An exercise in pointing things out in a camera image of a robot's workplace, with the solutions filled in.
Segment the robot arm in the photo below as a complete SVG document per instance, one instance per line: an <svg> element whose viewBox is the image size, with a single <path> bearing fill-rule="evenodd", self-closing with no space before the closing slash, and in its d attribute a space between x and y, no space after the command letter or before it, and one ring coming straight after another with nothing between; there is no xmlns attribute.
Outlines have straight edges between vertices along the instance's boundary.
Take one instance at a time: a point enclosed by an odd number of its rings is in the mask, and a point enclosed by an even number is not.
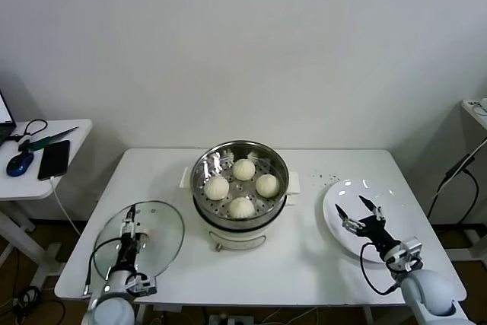
<svg viewBox="0 0 487 325"><path fill-rule="evenodd" d="M120 228L121 244L115 265L110 268L104 286L91 293L82 325L133 325L133 299L157 292L155 278L150 279L135 269L135 258L141 247L143 233L136 231L134 218L135 205L127 212ZM89 290L87 280L86 295Z"/></svg>
<svg viewBox="0 0 487 325"><path fill-rule="evenodd" d="M422 269L422 244L418 239L414 237L405 242L394 240L385 229L386 219L380 207L376 207L363 196L359 198L372 215L357 221L348 217L341 207L336 206L342 226L359 237L367 237L375 246L396 281L391 287L392 290L401 288L404 301L411 307L418 323L473 324L455 299L451 282L436 272Z"/></svg>

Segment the floor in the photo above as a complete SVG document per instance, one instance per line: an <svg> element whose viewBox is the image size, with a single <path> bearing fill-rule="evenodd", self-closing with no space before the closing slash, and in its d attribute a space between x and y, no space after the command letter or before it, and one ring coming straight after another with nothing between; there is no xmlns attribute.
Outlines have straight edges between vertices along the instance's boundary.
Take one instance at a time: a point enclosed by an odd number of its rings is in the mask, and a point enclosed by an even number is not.
<svg viewBox="0 0 487 325"><path fill-rule="evenodd" d="M62 241L62 249L58 255L60 261L66 261L69 258L74 245L76 243L76 234L72 228L64 225L38 225L32 237L37 243L43 247L47 247L49 243L55 241ZM447 231L439 234L439 238L446 248L452 247L466 247L468 242L461 231ZM0 251L5 248L7 243L0 237ZM487 320L487 270L480 262L472 263L455 263L460 278L466 287L468 297L462 303L463 309L468 314L471 321L479 323ZM12 252L7 258L5 264L0 268L0 324L14 324L14 315L12 313L2 314L10 308L9 300L12 298L12 290L14 287L15 273L17 269L16 252ZM19 255L18 280L16 290L20 290L29 285L33 274L36 271L36 266L23 254ZM56 299L53 293L53 287L56 283L55 278L51 278L45 285L46 290L42 292L41 301L48 301ZM62 320L62 325L81 323L84 312L86 311L86 303L83 301L63 301L65 305L65 317ZM153 312L146 311L145 325L203 325L206 314L239 314L254 316L255 323L282 322L286 323L289 320L309 311L309 308L285 308L279 310L275 315L268 317L275 312L277 308L270 307L184 307L181 313L171 312ZM388 307L373 309L374 317L377 318L381 314L390 311ZM34 312L24 321L25 325L56 325L62 316L61 305L54 302L46 302L41 304ZM292 322L292 325L306 325L306 324L326 324L332 323L334 325L340 324L365 324L363 311L359 307L322 307L318 311L312 310ZM409 319L404 324L415 324L415 320Z"/></svg>

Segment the stainless steel pot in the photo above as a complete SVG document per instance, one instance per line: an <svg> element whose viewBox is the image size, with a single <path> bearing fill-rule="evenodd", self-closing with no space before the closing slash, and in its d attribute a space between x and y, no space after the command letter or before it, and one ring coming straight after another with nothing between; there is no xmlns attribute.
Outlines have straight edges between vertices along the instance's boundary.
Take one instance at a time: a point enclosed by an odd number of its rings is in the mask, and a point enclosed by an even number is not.
<svg viewBox="0 0 487 325"><path fill-rule="evenodd" d="M235 179L231 172L233 164L243 158L256 165L255 175L245 182ZM261 197L256 191L257 178L263 174L272 174L279 180L279 192L272 198ZM203 187L217 175L227 179L230 190L223 199L212 201ZM196 210L209 224L221 230L248 232L266 226L284 208L289 172L284 160L271 148L258 142L232 141L215 146L200 157L191 172L190 183ZM255 207L252 217L235 219L228 215L228 205L237 197L252 201Z"/></svg>

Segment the steamed bun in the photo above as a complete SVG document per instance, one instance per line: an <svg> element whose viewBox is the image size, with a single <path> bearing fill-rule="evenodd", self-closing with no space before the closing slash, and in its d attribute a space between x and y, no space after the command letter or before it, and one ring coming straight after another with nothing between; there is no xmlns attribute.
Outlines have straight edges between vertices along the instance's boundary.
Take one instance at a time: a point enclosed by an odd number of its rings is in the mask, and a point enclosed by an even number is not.
<svg viewBox="0 0 487 325"><path fill-rule="evenodd" d="M258 194L264 198L271 198L279 192L279 181L271 174L264 174L256 181Z"/></svg>
<svg viewBox="0 0 487 325"><path fill-rule="evenodd" d="M240 159L231 167L231 172L238 180L249 180L256 173L256 166L249 159Z"/></svg>
<svg viewBox="0 0 487 325"><path fill-rule="evenodd" d="M228 214L232 218L249 218L255 210L252 201L245 197L234 199L228 206Z"/></svg>
<svg viewBox="0 0 487 325"><path fill-rule="evenodd" d="M229 189L230 185L223 177L211 177L203 188L205 195L212 201L223 199L228 194Z"/></svg>

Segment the white plate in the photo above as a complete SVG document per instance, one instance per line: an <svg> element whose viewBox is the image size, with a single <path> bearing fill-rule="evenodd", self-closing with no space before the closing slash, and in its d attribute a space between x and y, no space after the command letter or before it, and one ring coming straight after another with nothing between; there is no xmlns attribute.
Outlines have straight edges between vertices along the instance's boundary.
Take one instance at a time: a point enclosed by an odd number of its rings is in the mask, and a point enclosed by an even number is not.
<svg viewBox="0 0 487 325"><path fill-rule="evenodd" d="M358 196L363 196L376 206L382 207L382 213L386 218L386 230L394 239L406 240L415 236L415 225L407 221L405 206L392 190L365 179L341 180L326 192L323 199L323 214L333 236L353 254L360 256L362 245L370 240L366 237L357 237L345 230L335 205L342 207L350 218L362 220L372 215L372 212ZM365 250L364 258L376 263L383 262L373 247Z"/></svg>

